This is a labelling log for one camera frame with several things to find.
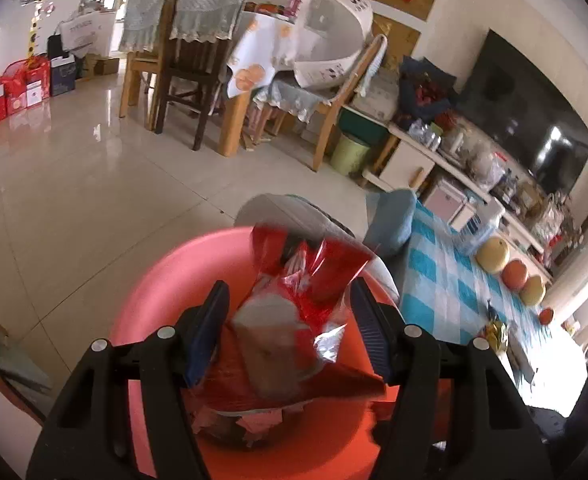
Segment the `red gift boxes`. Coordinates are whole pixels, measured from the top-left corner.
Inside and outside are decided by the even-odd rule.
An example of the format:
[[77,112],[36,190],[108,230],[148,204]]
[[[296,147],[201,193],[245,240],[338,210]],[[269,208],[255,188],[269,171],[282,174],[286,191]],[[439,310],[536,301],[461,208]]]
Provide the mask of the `red gift boxes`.
[[13,62],[0,76],[0,122],[51,96],[51,63],[45,55]]

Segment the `yellow pear left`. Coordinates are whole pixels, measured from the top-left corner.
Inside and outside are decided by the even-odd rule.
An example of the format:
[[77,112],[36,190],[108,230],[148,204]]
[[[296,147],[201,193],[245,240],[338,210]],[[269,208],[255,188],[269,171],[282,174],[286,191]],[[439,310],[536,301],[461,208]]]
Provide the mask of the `yellow pear left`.
[[490,237],[478,248],[475,260],[486,273],[500,273],[510,261],[509,244],[500,236]]

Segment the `black flat television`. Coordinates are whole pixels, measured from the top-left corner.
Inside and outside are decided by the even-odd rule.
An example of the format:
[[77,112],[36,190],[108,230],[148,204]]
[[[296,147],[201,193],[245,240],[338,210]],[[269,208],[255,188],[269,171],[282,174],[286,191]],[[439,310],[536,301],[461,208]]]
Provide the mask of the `black flat television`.
[[541,70],[493,30],[457,110],[546,193],[571,192],[588,162],[588,128],[582,118]]

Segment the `wooden chair light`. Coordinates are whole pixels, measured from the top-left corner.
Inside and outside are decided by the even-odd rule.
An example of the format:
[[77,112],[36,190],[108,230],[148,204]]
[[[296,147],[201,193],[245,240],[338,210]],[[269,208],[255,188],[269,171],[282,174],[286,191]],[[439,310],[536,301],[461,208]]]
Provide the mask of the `wooden chair light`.
[[379,70],[386,50],[387,37],[384,34],[376,35],[359,54],[345,80],[336,88],[303,89],[292,76],[277,76],[269,85],[263,96],[263,102],[269,107],[292,115],[304,124],[310,122],[314,114],[323,116],[311,162],[313,171],[318,171],[323,163],[325,150],[341,108],[356,93],[363,96],[367,93],[367,86]]

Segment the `yellow pear right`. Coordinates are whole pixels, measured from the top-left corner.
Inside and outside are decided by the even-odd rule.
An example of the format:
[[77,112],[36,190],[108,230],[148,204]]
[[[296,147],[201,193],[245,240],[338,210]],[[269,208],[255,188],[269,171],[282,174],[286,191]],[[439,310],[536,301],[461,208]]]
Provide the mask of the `yellow pear right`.
[[526,307],[536,307],[546,296],[547,286],[540,275],[532,275],[527,278],[524,286],[518,293],[522,304]]

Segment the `white floral dining tablecloth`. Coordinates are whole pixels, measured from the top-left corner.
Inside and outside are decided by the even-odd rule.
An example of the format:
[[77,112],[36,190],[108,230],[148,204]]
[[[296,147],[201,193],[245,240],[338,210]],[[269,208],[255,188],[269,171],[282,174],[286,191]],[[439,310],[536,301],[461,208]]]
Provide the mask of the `white floral dining tablecloth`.
[[271,84],[278,72],[294,65],[295,26],[281,18],[243,11],[233,36],[227,66],[227,97],[234,99]]

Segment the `dark wooden chair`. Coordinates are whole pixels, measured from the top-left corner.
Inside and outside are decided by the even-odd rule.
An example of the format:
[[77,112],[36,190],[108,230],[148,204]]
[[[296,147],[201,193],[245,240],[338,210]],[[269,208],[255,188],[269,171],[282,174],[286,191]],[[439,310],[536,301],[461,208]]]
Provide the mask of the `dark wooden chair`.
[[175,0],[161,47],[154,132],[164,131],[168,106],[198,115],[195,151],[202,146],[210,112],[227,70],[232,39],[246,0]]

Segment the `pink plastic trash bin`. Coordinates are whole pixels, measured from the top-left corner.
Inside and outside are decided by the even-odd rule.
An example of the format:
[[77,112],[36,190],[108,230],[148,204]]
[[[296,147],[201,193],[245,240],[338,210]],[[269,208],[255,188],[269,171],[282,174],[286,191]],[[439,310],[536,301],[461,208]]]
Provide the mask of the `pink plastic trash bin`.
[[371,252],[267,226],[194,238],[165,255],[122,306],[112,336],[145,339],[228,285],[230,307],[203,378],[182,392],[216,479],[364,479],[395,389],[367,362],[348,293],[384,298]]

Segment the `blue white checkered tablecloth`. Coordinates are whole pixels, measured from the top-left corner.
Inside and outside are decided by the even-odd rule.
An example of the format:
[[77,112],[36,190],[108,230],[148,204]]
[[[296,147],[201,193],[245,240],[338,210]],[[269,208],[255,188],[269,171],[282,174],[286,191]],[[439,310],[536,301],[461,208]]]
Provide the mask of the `blue white checkered tablecloth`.
[[493,307],[515,331],[534,371],[529,382],[518,376],[525,403],[571,414],[587,379],[582,349],[561,326],[541,325],[539,310],[524,306],[500,278],[459,254],[454,231],[422,204],[416,205],[408,242],[389,268],[405,322],[438,340],[467,344],[486,325],[487,308]]

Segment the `white mesh food cover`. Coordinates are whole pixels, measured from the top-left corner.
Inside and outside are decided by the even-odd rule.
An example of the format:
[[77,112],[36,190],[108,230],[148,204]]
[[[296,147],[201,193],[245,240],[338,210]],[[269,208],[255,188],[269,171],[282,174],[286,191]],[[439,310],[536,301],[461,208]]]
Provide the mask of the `white mesh food cover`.
[[371,32],[370,0],[301,0],[288,55],[297,84],[324,90],[349,75]]

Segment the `red plastic snack bag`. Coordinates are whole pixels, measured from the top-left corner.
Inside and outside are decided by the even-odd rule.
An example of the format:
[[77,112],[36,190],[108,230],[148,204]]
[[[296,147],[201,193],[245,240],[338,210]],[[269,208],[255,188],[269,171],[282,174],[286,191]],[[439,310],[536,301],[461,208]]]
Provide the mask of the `red plastic snack bag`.
[[201,382],[190,387],[224,414],[269,411],[315,399],[371,399],[383,379],[341,364],[350,284],[371,260],[344,238],[309,240],[274,226],[251,229],[257,278],[228,314]]

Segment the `white milk bottle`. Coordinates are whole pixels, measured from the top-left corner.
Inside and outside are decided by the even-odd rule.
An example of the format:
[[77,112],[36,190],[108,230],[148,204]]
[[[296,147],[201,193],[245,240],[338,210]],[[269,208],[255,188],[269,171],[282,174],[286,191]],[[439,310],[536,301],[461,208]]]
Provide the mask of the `white milk bottle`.
[[472,256],[492,233],[498,229],[500,220],[506,211],[496,198],[479,206],[469,218],[458,235],[454,237],[454,248],[463,256]]

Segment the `dark flower bouquet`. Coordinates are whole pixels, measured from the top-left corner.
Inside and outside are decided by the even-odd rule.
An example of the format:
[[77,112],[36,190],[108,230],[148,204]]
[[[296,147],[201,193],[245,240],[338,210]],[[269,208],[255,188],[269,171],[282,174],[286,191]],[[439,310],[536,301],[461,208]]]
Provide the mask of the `dark flower bouquet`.
[[398,104],[395,119],[409,125],[416,119],[427,124],[447,113],[458,101],[457,77],[432,63],[405,56],[399,65]]

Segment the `yellow green snack bag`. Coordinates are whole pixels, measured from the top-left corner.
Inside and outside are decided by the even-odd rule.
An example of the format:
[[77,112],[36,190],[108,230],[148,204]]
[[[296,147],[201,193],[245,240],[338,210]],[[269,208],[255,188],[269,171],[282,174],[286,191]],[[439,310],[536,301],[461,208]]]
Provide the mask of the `yellow green snack bag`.
[[501,321],[498,312],[488,307],[488,321],[482,330],[482,337],[487,340],[489,347],[497,356],[506,353],[509,345],[509,329],[506,323]]

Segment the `green waste bin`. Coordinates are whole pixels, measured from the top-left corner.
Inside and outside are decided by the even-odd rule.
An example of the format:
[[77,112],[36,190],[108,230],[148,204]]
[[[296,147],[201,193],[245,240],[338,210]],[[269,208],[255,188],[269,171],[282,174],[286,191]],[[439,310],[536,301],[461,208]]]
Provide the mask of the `green waste bin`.
[[335,145],[330,165],[343,176],[357,172],[370,152],[370,146],[349,133],[342,132]]

